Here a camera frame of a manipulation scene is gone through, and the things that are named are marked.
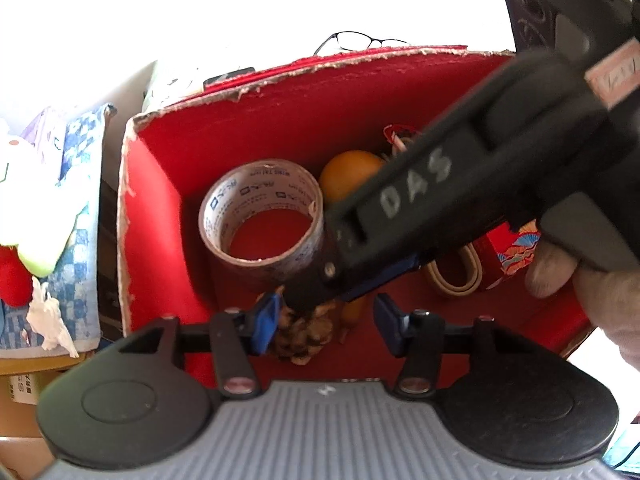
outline orange ball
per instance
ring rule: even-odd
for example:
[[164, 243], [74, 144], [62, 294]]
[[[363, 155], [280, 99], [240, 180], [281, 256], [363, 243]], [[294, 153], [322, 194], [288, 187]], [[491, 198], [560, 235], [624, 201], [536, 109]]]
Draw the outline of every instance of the orange ball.
[[331, 206], [356, 191], [385, 161], [369, 152], [353, 150], [334, 156], [320, 174], [324, 205]]

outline metal rivet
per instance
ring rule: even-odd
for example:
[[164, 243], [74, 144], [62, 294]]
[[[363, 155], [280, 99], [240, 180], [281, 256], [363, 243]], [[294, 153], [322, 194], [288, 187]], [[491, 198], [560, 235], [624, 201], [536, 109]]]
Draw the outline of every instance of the metal rivet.
[[324, 275], [329, 279], [335, 277], [335, 265], [333, 262], [327, 262], [324, 264]]
[[225, 382], [224, 389], [233, 395], [246, 395], [255, 390], [255, 381], [249, 377], [231, 377]]
[[400, 390], [409, 395], [425, 394], [431, 389], [431, 383], [424, 377], [405, 377], [400, 381]]

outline hand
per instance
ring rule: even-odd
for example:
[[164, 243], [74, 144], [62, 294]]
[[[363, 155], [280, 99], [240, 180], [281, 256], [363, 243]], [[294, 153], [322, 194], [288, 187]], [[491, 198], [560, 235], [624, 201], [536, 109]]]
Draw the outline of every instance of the hand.
[[526, 277], [527, 290], [547, 298], [573, 277], [575, 295], [595, 326], [640, 370], [640, 270], [600, 272], [545, 240], [540, 240]]

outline gray platform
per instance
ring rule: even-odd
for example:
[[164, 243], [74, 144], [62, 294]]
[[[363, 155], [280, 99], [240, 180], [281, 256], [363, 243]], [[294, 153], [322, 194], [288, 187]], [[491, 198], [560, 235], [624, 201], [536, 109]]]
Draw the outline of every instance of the gray platform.
[[227, 402], [189, 447], [151, 466], [89, 471], [56, 462], [46, 480], [599, 480], [602, 462], [553, 471], [498, 465], [461, 446], [435, 410], [381, 383], [276, 381]]

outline white figurine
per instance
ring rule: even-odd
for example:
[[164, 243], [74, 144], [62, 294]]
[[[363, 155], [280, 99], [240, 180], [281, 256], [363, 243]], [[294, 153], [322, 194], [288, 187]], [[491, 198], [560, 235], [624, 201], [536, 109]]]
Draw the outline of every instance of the white figurine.
[[64, 347], [69, 355], [78, 358], [78, 351], [60, 317], [60, 303], [52, 298], [47, 290], [48, 283], [40, 284], [36, 277], [33, 280], [33, 300], [29, 304], [27, 322], [31, 329], [44, 337], [42, 348], [53, 350], [56, 346]]

